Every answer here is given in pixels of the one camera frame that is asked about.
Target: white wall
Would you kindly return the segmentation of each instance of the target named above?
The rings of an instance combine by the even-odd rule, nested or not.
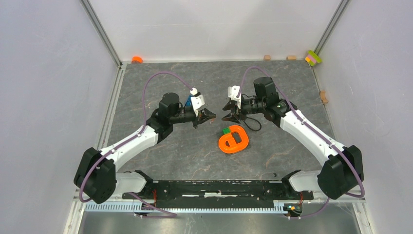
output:
[[[90,0],[122,60],[305,56],[340,0]]]
[[[0,233],[62,233],[116,66],[79,1],[0,5]]]
[[[351,1],[316,75],[337,138],[363,152],[377,233],[413,233],[413,1]]]

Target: orange cap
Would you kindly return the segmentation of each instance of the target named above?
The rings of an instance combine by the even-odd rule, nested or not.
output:
[[[143,59],[139,56],[135,56],[132,58],[132,63],[143,63]]]

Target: orange object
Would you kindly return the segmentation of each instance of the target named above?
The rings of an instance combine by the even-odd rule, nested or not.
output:
[[[325,97],[325,90],[321,90],[321,91],[320,91],[320,98],[321,98],[321,101],[322,101],[322,103],[323,103],[324,105],[328,103],[328,100],[327,100],[327,98]]]
[[[232,133],[238,133],[238,135],[240,135],[240,143],[235,141]],[[218,141],[220,150],[226,154],[233,154],[244,150],[248,146],[248,143],[248,135],[246,134],[244,128],[239,125],[231,125],[229,127],[229,133],[224,134]]]
[[[141,57],[135,56],[132,58],[132,63],[143,63],[143,59]]]
[[[287,60],[297,60],[297,56],[295,55],[288,55]]]

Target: blue component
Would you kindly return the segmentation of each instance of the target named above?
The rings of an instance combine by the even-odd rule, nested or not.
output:
[[[185,103],[185,106],[191,106],[192,105],[191,97],[193,97],[193,95],[188,96],[188,99],[187,99],[187,102]]]

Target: black cable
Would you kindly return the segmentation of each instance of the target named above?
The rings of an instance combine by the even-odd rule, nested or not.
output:
[[[254,118],[251,118],[251,117],[247,117],[247,118],[252,119],[253,121],[257,122],[257,123],[259,124],[259,126],[260,126],[259,129],[252,129],[252,128],[245,122],[245,120],[243,120],[243,122],[244,122],[244,124],[247,126],[247,128],[249,128],[251,131],[254,131],[254,132],[258,132],[259,130],[261,130],[262,126],[261,126],[261,123],[260,123],[258,120],[254,119]]]
[[[298,213],[298,212],[296,212],[296,211],[294,211],[294,210],[290,210],[291,212],[293,212],[293,213],[295,213],[295,214],[297,214],[297,215],[301,215],[302,214],[302,212],[301,213]]]
[[[252,97],[252,98],[256,98],[256,97],[257,97],[257,96],[255,96],[255,95],[248,96],[248,95],[246,95],[246,94],[243,94],[242,96],[246,96],[247,98],[250,98],[250,97]]]

